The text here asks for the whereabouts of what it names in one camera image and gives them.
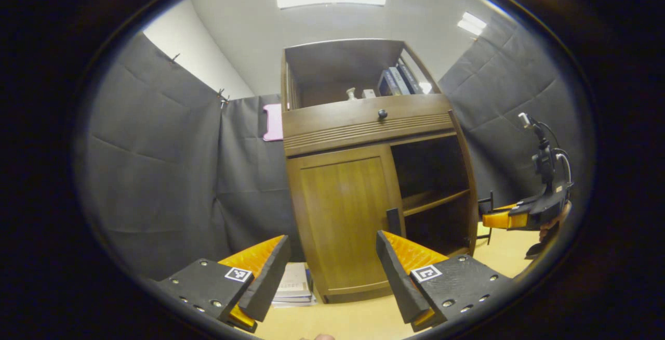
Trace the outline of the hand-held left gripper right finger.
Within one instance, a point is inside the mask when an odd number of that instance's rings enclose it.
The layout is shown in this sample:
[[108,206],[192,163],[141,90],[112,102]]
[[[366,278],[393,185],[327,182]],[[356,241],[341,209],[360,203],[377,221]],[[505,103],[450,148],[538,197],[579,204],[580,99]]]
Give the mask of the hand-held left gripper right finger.
[[448,257],[384,230],[376,234],[376,254],[402,319],[414,332],[460,325],[514,285],[469,254]]

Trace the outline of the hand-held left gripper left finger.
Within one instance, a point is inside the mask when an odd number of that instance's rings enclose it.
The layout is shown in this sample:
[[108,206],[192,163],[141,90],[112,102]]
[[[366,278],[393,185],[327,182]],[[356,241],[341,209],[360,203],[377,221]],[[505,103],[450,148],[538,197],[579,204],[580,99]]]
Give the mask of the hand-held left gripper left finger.
[[268,314],[290,256],[289,236],[281,235],[221,261],[200,258],[156,284],[205,316],[254,333]]

